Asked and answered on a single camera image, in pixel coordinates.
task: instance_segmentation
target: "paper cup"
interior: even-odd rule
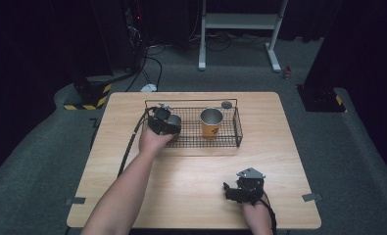
[[[205,139],[215,139],[218,136],[223,114],[216,108],[206,108],[200,114],[202,121],[202,136]]]

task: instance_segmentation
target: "forearm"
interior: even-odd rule
[[[155,156],[138,154],[90,215],[82,234],[127,234],[141,208]]]

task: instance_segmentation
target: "small white object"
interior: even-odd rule
[[[141,92],[154,92],[154,91],[157,91],[157,87],[155,84],[147,84],[141,89]]]

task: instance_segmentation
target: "black wire basket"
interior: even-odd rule
[[[181,132],[167,148],[220,148],[239,147],[243,133],[236,99],[224,100],[146,100],[146,109],[169,106],[172,115],[181,118]],[[206,108],[216,108],[223,114],[218,135],[214,139],[205,139],[202,135],[200,115]]]

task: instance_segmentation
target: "dark background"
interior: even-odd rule
[[[174,1],[176,5],[169,4],[170,0],[155,1],[163,5],[155,6],[156,15],[152,16],[159,16],[165,23],[169,19],[164,16],[169,14],[163,14],[163,11],[184,13],[172,15],[183,18],[180,22],[184,27],[176,26],[170,32],[180,30],[181,34],[178,35],[189,35],[196,18],[197,1]],[[59,89],[73,83],[76,78],[114,73],[114,56],[109,54],[109,46],[114,42],[106,45],[105,38],[100,39],[105,31],[94,21],[90,12],[91,1],[80,1],[86,6],[81,8],[82,12],[57,15],[54,9],[62,2],[0,1],[0,165],[27,134],[56,109],[53,96]],[[121,6],[128,4],[118,0],[111,2]],[[137,2],[140,3],[140,11],[151,12],[151,9],[143,9],[143,1]],[[276,11],[279,7],[279,1],[211,2],[214,3],[209,10],[216,12]],[[83,13],[86,14],[86,21],[73,17],[73,14],[79,16]],[[79,42],[85,42],[90,45],[91,51],[97,51],[98,56],[104,54],[107,59],[94,61],[95,54],[83,55],[82,51],[87,51],[73,46],[76,37],[71,39],[59,23],[62,17],[68,17],[71,24],[87,23],[90,30],[72,30],[83,38],[74,44],[81,46]],[[117,25],[122,25],[122,21],[125,21],[124,13]],[[165,30],[152,29],[152,19],[147,17],[142,21],[143,28],[147,34],[150,32],[151,37],[172,40]],[[297,36],[305,41],[325,37],[305,85],[321,90],[337,86],[346,88],[370,138],[387,163],[387,0],[291,0],[279,38],[293,40]],[[183,44],[186,37],[173,39],[174,43],[178,41]],[[119,47],[123,50],[126,48],[118,44],[113,49]]]

